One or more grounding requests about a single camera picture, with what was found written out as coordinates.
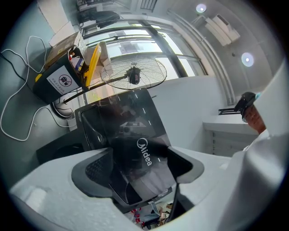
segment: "white shirt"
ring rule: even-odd
[[[249,146],[245,147],[245,148],[243,149],[243,151],[247,151],[247,150],[252,146],[252,144],[254,144],[254,143],[256,143],[256,142],[258,142],[258,141],[260,141],[260,140],[266,139],[266,138],[268,138],[268,137],[269,137],[269,132],[268,132],[268,130],[266,129],[266,130],[263,131]]]

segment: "ceiling light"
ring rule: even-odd
[[[253,56],[252,56],[250,53],[248,53],[248,52],[245,52],[244,54],[242,54],[241,60],[242,60],[242,63],[243,63],[246,67],[251,67],[251,66],[253,66],[253,64],[254,64],[254,58],[253,58]]]
[[[198,13],[203,13],[206,11],[206,9],[207,9],[207,7],[205,4],[198,4],[196,7],[196,10]]]

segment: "person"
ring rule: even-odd
[[[248,125],[259,134],[251,145],[245,147],[243,151],[247,151],[255,142],[269,137],[264,121],[253,104],[259,96],[260,93],[245,92],[235,106],[235,111],[241,112],[243,121],[248,123]]]

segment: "black plastic cover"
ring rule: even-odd
[[[170,142],[146,88],[102,99],[78,114],[91,149],[113,148],[110,186],[126,204],[152,199],[175,183],[167,165]]]
[[[75,165],[71,179],[80,191],[90,197],[111,197],[108,182],[112,168],[112,149],[107,148]]]

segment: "cardboard box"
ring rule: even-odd
[[[57,43],[54,47],[52,47],[47,59],[44,68],[47,70],[53,63],[55,63],[61,56],[63,56],[69,49],[78,47],[80,52],[84,58],[86,57],[86,45],[84,40],[80,34],[80,32],[76,32],[67,38],[63,39],[61,42]]]

